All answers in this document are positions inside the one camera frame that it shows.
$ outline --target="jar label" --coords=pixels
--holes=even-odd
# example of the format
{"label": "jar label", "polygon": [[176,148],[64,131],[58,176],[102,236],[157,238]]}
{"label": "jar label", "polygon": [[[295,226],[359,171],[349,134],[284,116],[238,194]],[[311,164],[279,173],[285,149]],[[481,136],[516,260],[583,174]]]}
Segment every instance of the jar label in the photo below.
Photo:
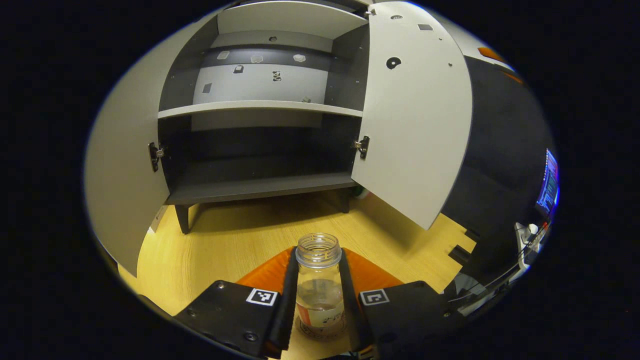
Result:
{"label": "jar label", "polygon": [[335,308],[327,310],[307,309],[300,304],[296,305],[300,313],[300,320],[307,326],[328,327],[339,322],[344,314],[343,302],[340,302]]}

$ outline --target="cabinet leg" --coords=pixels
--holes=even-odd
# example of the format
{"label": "cabinet leg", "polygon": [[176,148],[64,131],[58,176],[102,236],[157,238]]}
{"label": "cabinet leg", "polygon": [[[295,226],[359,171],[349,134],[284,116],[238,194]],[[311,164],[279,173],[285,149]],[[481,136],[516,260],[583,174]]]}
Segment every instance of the cabinet leg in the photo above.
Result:
{"label": "cabinet leg", "polygon": [[183,234],[189,233],[189,206],[175,205],[175,214],[178,216],[178,224]]}
{"label": "cabinet leg", "polygon": [[339,209],[342,213],[349,213],[349,198],[351,198],[351,189],[340,189],[339,194]]}

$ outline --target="screw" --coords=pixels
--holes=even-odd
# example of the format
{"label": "screw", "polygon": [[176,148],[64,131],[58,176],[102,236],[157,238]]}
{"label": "screw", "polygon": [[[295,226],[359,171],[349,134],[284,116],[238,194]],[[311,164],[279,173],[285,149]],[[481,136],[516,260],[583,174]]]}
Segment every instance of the screw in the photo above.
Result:
{"label": "screw", "polygon": [[248,341],[256,341],[258,340],[258,336],[252,332],[246,332],[244,334],[244,338],[247,339]]}

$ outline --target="wooden floor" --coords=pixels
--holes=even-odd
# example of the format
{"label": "wooden floor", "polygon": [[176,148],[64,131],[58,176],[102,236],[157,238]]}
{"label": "wooden floor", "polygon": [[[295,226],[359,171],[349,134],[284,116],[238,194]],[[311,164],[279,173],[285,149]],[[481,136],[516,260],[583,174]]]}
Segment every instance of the wooden floor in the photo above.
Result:
{"label": "wooden floor", "polygon": [[[170,315],[183,310],[212,282],[237,281],[308,233],[330,233],[340,245],[404,282],[423,280],[442,292],[461,265],[448,256],[460,245],[472,252],[465,229],[440,214],[429,231],[369,194],[343,214],[327,193],[201,204],[190,209],[191,233],[180,232],[170,206],[156,233],[148,233],[138,278],[118,266],[124,281]],[[349,350],[346,338],[318,343],[295,328],[282,359],[319,359]]]}

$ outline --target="orange pad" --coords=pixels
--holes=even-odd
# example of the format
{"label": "orange pad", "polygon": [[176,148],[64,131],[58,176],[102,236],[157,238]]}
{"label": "orange pad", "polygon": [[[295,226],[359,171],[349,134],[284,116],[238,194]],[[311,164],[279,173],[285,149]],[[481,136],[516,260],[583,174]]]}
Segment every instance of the orange pad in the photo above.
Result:
{"label": "orange pad", "polygon": [[[284,278],[287,274],[287,266],[291,258],[293,247],[282,251],[273,258],[246,274],[236,284],[249,286],[250,288],[277,291],[282,294],[284,290]],[[357,253],[343,248],[343,255],[347,257],[353,289],[357,296],[361,291],[389,288],[404,284],[378,265],[363,258]]]}
{"label": "orange pad", "polygon": [[507,63],[500,55],[496,54],[495,51],[489,49],[488,47],[478,47],[478,51],[482,54],[482,56]]}
{"label": "orange pad", "polygon": [[242,279],[236,281],[236,284],[249,286],[250,288],[277,291],[282,294],[284,277],[287,275],[287,266],[289,266],[289,259],[291,258],[291,250],[293,250],[293,247],[267,260],[249,274],[243,276]]}
{"label": "orange pad", "polygon": [[390,273],[382,270],[380,266],[363,258],[361,255],[346,248],[343,248],[343,250],[349,263],[353,290],[356,296],[362,291],[390,288],[391,286],[404,284]]}

